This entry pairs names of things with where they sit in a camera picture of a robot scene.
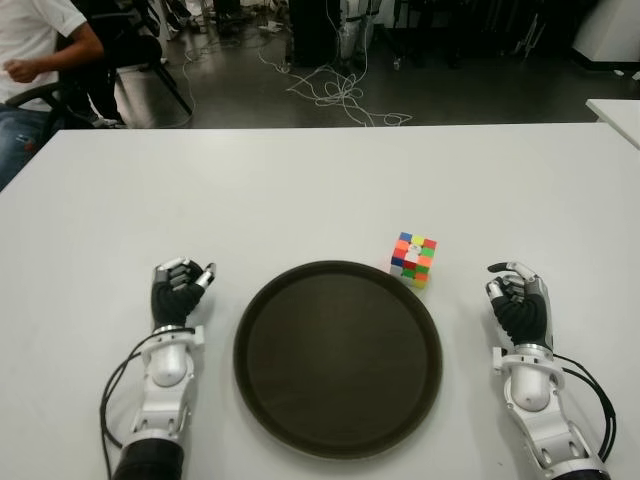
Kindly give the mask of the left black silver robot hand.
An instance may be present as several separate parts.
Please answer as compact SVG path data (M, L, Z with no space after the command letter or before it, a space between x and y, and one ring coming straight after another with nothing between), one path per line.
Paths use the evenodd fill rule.
M178 257L157 266L150 299L154 329L184 327L187 317L213 283L216 270L215 263L202 268L186 257Z

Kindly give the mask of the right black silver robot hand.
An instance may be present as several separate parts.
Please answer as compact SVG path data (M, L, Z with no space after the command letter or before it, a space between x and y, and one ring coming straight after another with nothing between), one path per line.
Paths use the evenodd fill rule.
M513 345L553 352L551 304L543 279L517 261L495 263L487 270L496 274L486 285L494 316Z

